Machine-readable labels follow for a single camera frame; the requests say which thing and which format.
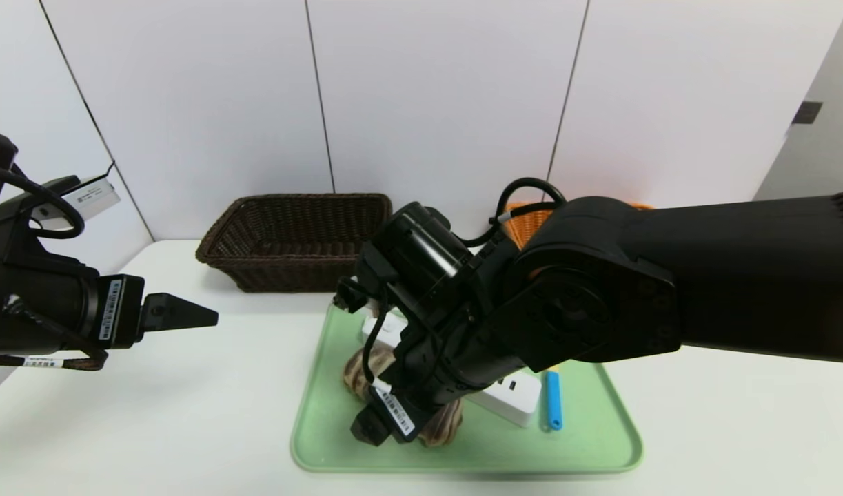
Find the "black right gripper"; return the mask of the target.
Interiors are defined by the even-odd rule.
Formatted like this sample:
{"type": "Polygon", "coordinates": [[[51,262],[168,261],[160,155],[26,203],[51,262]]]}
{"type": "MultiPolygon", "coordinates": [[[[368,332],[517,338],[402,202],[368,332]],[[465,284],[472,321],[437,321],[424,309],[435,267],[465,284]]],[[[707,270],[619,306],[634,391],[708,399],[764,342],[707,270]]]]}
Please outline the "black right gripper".
{"type": "Polygon", "coordinates": [[[441,360],[437,337],[412,335],[390,347],[367,346],[367,405],[351,424],[355,440],[383,445],[390,437],[399,443],[452,443],[463,425],[465,401],[441,360]]]}

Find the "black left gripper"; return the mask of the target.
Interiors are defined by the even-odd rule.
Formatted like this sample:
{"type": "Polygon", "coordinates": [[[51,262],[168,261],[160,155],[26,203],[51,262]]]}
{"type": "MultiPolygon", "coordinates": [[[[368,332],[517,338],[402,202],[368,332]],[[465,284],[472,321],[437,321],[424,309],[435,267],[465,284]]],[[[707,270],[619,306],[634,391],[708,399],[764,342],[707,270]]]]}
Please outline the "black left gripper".
{"type": "Polygon", "coordinates": [[[75,348],[62,333],[6,313],[10,296],[104,351],[140,341],[139,318],[141,333],[219,323],[216,311],[178,296],[150,294],[143,303],[143,287],[139,277],[100,276],[75,258],[28,258],[22,264],[0,260],[0,355],[47,355],[75,348]]]}

